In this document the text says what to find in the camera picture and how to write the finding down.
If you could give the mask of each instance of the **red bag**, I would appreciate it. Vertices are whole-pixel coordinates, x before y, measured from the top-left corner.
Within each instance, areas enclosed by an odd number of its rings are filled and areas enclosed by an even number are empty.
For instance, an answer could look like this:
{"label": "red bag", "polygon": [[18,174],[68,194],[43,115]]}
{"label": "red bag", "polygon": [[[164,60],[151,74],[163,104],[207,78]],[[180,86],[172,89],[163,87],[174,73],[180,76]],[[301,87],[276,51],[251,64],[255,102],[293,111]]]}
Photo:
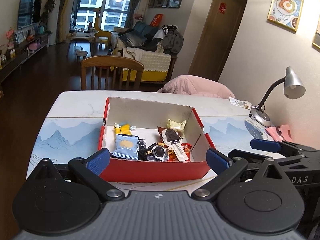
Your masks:
{"label": "red bag", "polygon": [[151,21],[151,23],[150,23],[150,26],[152,26],[152,27],[157,27],[157,26],[159,26],[159,24],[160,24],[160,22],[161,22],[161,20],[162,20],[162,13],[160,13],[160,14],[156,14],[154,17],[153,17],[153,20]]}

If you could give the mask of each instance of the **yellow giraffe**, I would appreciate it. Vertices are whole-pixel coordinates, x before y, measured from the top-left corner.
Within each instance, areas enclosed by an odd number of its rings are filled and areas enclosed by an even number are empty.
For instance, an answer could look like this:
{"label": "yellow giraffe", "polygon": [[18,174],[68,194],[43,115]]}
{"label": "yellow giraffe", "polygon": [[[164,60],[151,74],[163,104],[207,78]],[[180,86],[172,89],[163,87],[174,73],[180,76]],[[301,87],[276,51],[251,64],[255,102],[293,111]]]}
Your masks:
{"label": "yellow giraffe", "polygon": [[109,32],[109,31],[104,31],[102,29],[100,29],[99,27],[99,22],[100,22],[100,12],[101,12],[101,7],[99,8],[94,8],[93,11],[96,13],[96,18],[94,20],[94,28],[95,30],[98,32],[96,33],[94,36],[96,38],[99,38],[100,40],[100,47],[102,46],[102,42],[103,43],[107,43],[108,45],[111,44],[111,35],[112,35],[112,32]]}

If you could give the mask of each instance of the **television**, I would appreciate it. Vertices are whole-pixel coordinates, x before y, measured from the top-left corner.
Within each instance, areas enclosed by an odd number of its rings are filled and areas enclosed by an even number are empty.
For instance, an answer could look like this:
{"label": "television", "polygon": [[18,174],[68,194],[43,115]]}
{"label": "television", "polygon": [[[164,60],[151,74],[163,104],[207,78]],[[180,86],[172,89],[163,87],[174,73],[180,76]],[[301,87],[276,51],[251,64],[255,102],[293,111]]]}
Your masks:
{"label": "television", "polygon": [[18,29],[40,21],[42,0],[20,0]]}

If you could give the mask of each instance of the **metal screw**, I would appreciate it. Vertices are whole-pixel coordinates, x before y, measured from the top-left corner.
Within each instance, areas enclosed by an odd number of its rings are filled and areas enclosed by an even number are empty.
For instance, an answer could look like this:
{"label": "metal screw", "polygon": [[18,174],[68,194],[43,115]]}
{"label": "metal screw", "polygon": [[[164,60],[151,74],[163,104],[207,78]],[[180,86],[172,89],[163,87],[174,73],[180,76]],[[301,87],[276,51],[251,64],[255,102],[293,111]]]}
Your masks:
{"label": "metal screw", "polygon": [[233,159],[234,161],[242,160],[242,158],[241,158],[241,157],[233,157],[232,159]]}
{"label": "metal screw", "polygon": [[119,189],[109,189],[106,194],[108,197],[118,198],[122,195],[122,191]]}
{"label": "metal screw", "polygon": [[199,188],[197,190],[194,191],[194,194],[197,197],[207,197],[210,195],[210,191],[204,188]]}

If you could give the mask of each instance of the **wooden door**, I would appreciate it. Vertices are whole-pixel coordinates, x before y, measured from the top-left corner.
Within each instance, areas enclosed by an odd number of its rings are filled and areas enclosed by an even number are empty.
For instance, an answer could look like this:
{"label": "wooden door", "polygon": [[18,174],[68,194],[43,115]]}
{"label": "wooden door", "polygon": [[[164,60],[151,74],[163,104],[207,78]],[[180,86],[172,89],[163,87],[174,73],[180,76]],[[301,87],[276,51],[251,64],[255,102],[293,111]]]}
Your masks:
{"label": "wooden door", "polygon": [[219,79],[246,3],[247,0],[213,0],[189,74]]}

